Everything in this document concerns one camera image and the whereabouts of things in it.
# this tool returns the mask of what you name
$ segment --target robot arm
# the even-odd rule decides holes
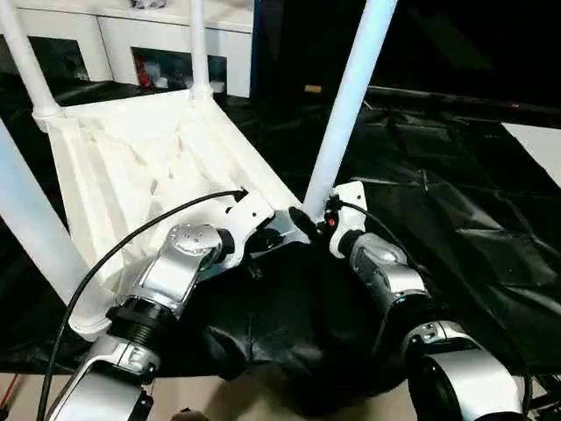
[[[186,303],[207,269],[237,266],[245,242],[273,209],[250,193],[230,209],[223,226],[173,227],[158,254],[133,283],[122,303],[111,308],[110,329],[57,397],[49,421],[146,421],[153,400],[150,384]]]
[[[339,186],[336,194],[366,207],[360,183]],[[389,343],[401,349],[418,418],[526,419],[510,373],[460,325],[439,319],[423,279],[408,266],[405,253],[366,233],[364,220],[351,208],[338,210],[330,250],[347,259],[373,292],[383,315],[375,346]]]

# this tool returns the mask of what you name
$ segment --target black plastic sheet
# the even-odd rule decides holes
[[[113,82],[52,87],[65,105],[146,94]],[[48,138],[22,86],[0,78],[0,96],[2,119],[63,217]],[[222,106],[302,198],[329,105],[225,98]],[[515,372],[561,369],[561,195],[499,123],[374,104],[339,173],[339,182],[352,179],[365,184],[369,211],[414,258],[447,316]],[[40,373],[64,307],[5,226],[0,235],[0,370]],[[396,350],[372,354],[379,322],[370,291],[342,261],[293,244],[200,284],[161,375],[231,379],[269,367],[293,408],[320,414],[403,380]],[[87,348],[69,334],[60,370]]]

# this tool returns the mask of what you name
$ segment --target black tarp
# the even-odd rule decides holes
[[[65,105],[146,93],[113,82],[67,84],[52,83]],[[2,119],[63,216],[48,138],[32,122],[21,85],[0,78],[0,97]],[[330,106],[316,99],[221,104],[302,198]],[[523,365],[559,371],[557,185],[498,122],[371,105],[359,116],[338,181],[365,184],[369,210],[471,335],[515,372]],[[40,373],[63,305],[4,226],[1,235],[0,370]],[[403,376],[397,353],[372,355],[380,317],[368,292],[320,246],[294,244],[249,260],[197,287],[161,374],[230,379],[275,367],[276,386],[307,414],[390,389]],[[68,335],[60,369],[74,367],[87,347]]]

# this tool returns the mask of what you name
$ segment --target cable connector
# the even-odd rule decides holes
[[[327,200],[325,208],[327,211],[339,212],[343,206],[344,202],[341,200],[339,195],[333,195]]]
[[[246,189],[244,189],[243,187],[241,188],[240,191],[233,193],[233,197],[234,200],[237,202],[241,201],[244,197],[246,197],[249,194],[249,191],[247,191]]]

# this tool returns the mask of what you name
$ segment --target white tube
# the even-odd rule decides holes
[[[313,221],[323,219],[396,5],[397,0],[366,2],[302,207]]]
[[[0,0],[0,25],[4,29],[11,56],[33,102],[33,116],[41,119],[60,113],[60,107],[46,84],[32,45],[25,35],[11,0]]]
[[[205,43],[203,0],[191,0],[191,63],[193,65],[193,87],[191,92],[198,97],[209,97],[212,88],[209,82],[209,57]]]
[[[68,304],[88,267],[27,167],[2,119],[0,180],[0,216],[64,304]],[[96,279],[92,280],[75,307],[71,318],[73,329],[86,339],[93,339],[109,326],[105,312],[112,301],[113,295],[103,289]]]

